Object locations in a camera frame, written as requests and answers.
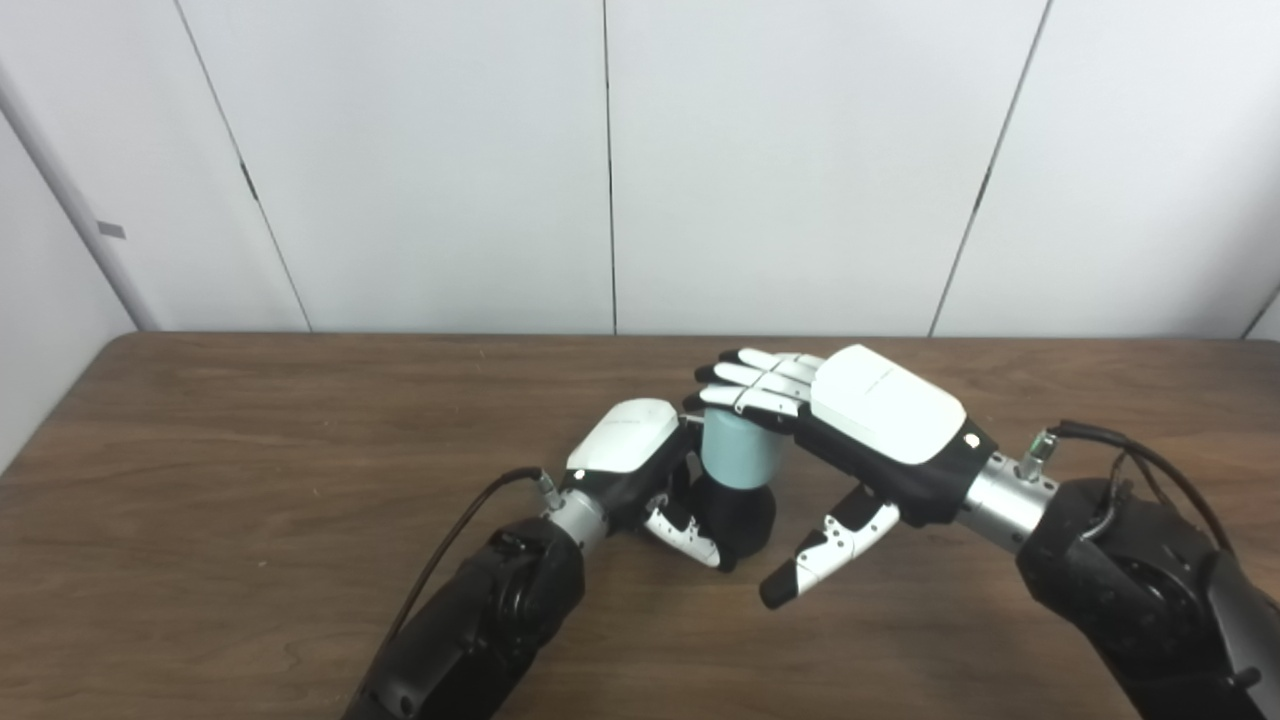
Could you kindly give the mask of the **white and black right hand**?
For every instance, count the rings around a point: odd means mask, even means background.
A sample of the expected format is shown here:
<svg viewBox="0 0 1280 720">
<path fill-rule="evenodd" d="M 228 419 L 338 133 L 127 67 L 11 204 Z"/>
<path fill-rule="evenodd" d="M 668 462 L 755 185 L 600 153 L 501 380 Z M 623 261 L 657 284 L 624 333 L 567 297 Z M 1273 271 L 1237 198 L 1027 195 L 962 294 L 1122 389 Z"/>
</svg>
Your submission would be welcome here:
<svg viewBox="0 0 1280 720">
<path fill-rule="evenodd" d="M 995 439 L 945 389 L 868 348 L 828 357 L 736 348 L 696 369 L 689 411 L 726 411 L 790 436 L 855 480 L 759 585 L 771 610 L 796 600 L 865 553 L 899 523 L 957 519 Z"/>
</svg>

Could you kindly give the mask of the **white and black left hand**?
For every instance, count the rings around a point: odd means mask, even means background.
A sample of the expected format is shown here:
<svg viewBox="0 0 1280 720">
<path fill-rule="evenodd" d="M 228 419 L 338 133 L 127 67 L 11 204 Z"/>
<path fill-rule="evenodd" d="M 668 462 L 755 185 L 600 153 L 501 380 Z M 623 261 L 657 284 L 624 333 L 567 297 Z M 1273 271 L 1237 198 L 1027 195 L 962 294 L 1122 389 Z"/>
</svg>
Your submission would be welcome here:
<svg viewBox="0 0 1280 720">
<path fill-rule="evenodd" d="M 696 437 L 664 400 L 614 405 L 570 454 L 547 518 L 584 557 L 612 536 L 644 530 L 695 562 L 730 569 L 682 501 Z"/>
</svg>

